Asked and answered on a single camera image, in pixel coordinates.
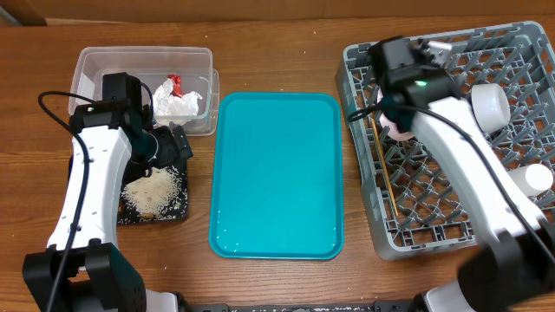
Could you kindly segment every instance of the transparent plastic bin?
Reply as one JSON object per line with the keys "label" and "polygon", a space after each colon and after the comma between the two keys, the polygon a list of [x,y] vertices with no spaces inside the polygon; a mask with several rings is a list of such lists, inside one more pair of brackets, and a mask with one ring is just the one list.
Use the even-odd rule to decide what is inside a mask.
{"label": "transparent plastic bin", "polygon": [[[186,47],[90,47],[79,55],[71,84],[71,92],[93,100],[101,99],[102,77],[127,72],[147,84],[152,93],[169,74],[181,76],[184,94],[195,91],[199,99],[196,116],[155,115],[156,120],[171,121],[188,135],[210,135],[216,129],[219,106],[218,72],[212,69],[212,52],[206,48]],[[143,89],[143,105],[149,102]],[[68,111],[73,114],[85,101],[70,99]]]}

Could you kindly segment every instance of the gray basket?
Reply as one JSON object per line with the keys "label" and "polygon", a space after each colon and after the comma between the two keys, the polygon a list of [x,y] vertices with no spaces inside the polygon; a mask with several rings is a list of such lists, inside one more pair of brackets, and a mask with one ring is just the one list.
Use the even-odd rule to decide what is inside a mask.
{"label": "gray basket", "polygon": [[[416,36],[411,40],[418,38],[454,45],[447,71],[467,98],[474,84],[494,82],[503,87],[511,104],[511,123],[486,135],[486,139],[507,169],[531,163],[555,169],[555,57],[539,24],[513,23]],[[372,44],[354,44],[343,51],[336,76],[343,116],[375,105],[375,79],[370,77],[370,84],[362,89],[362,81],[368,80],[366,75],[372,75],[366,52]],[[378,136],[369,118],[348,126],[355,142],[362,198],[376,253],[393,260],[475,244],[465,208],[426,148],[414,139],[390,139],[387,128]],[[387,168],[377,158],[376,142],[382,144]],[[389,172],[398,216],[384,170]],[[552,221],[553,189],[533,200]]]}

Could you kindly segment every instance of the wooden stick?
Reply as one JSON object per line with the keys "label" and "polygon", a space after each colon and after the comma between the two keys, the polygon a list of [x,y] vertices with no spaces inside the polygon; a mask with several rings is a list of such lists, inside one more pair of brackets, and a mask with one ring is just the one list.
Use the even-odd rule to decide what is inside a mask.
{"label": "wooden stick", "polygon": [[374,142],[378,152],[378,158],[380,159],[380,164],[382,164],[383,176],[385,177],[385,183],[388,185],[389,197],[391,198],[391,203],[393,203],[393,210],[395,211],[395,216],[399,215],[397,211],[397,204],[395,203],[395,197],[393,196],[393,190],[391,189],[391,183],[389,183],[388,168],[385,166],[385,159],[383,158],[382,143],[378,137],[378,130],[375,126],[374,118],[369,117],[372,123],[372,130],[374,130]]}

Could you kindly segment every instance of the wooden tabletop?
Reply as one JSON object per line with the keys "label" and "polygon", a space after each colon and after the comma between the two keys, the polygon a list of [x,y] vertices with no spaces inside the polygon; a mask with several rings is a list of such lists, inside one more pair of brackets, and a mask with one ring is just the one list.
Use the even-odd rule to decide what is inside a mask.
{"label": "wooden tabletop", "polygon": [[[77,58],[90,46],[208,47],[221,98],[236,91],[321,92],[337,97],[345,47],[534,20],[555,42],[555,16],[376,18],[305,22],[122,24],[0,29],[0,311],[37,311],[22,279],[26,254],[44,251],[66,192],[70,136],[38,107],[46,90],[69,91]],[[52,110],[68,117],[67,99]],[[474,250],[388,262],[374,252],[360,173],[343,125],[345,245],[335,259],[236,260],[208,244],[216,135],[191,138],[190,216],[185,222],[118,227],[123,255],[147,288],[179,291],[192,304],[360,303],[412,298],[455,278]],[[550,311],[555,296],[518,309]]]}

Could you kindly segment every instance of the white crumpled paper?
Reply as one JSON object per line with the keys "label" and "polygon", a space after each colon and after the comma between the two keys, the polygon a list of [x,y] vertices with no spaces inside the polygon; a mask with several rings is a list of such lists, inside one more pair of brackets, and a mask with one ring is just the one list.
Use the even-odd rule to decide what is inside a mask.
{"label": "white crumpled paper", "polygon": [[[173,81],[167,79],[156,89],[153,95],[154,116],[196,116],[199,113],[198,100],[202,96],[197,92],[184,94],[182,97],[172,95]],[[157,120],[158,124],[169,126],[170,120]]]}

